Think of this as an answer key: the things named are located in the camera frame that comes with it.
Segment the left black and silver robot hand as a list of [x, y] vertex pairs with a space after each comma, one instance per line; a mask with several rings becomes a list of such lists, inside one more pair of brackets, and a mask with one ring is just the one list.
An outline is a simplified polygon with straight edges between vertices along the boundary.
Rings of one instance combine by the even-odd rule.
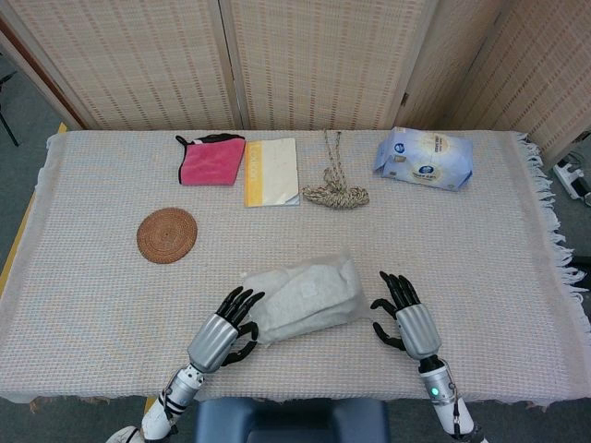
[[264, 295], [238, 286], [209, 316], [187, 348], [189, 362], [200, 373], [212, 374], [222, 366], [240, 362], [255, 349], [258, 324], [243, 320]]

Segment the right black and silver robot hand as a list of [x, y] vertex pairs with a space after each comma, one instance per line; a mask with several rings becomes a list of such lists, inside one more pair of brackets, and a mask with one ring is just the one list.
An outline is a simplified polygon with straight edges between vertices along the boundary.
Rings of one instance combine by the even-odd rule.
[[413, 284], [403, 275], [395, 276], [380, 271], [386, 283], [391, 301], [379, 298], [370, 308], [382, 308], [395, 321], [400, 337], [387, 334], [384, 328], [373, 322], [372, 327], [378, 338], [386, 345], [406, 352], [412, 359], [422, 361], [436, 356], [442, 341], [434, 320], [423, 305]]

